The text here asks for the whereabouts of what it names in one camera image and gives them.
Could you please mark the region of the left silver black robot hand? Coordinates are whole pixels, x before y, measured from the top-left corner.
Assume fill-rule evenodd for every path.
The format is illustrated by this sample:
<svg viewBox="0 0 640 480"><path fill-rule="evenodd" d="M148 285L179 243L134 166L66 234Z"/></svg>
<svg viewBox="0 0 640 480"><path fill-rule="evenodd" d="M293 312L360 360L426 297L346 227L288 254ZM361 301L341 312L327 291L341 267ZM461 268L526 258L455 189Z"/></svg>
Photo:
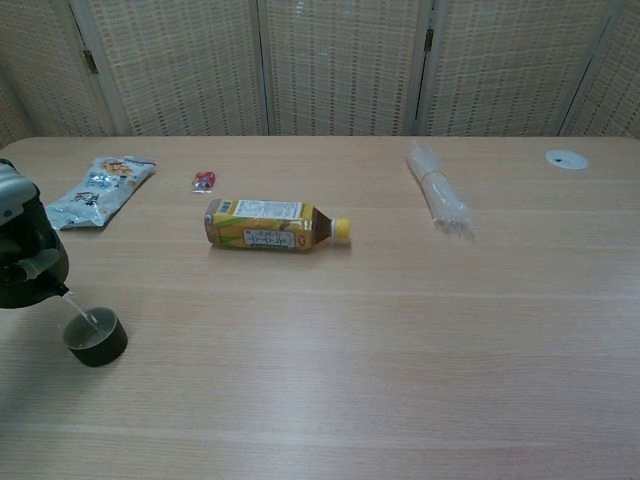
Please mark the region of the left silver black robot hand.
<svg viewBox="0 0 640 480"><path fill-rule="evenodd" d="M61 258L38 187L1 161L1 283L35 280Z"/></svg>

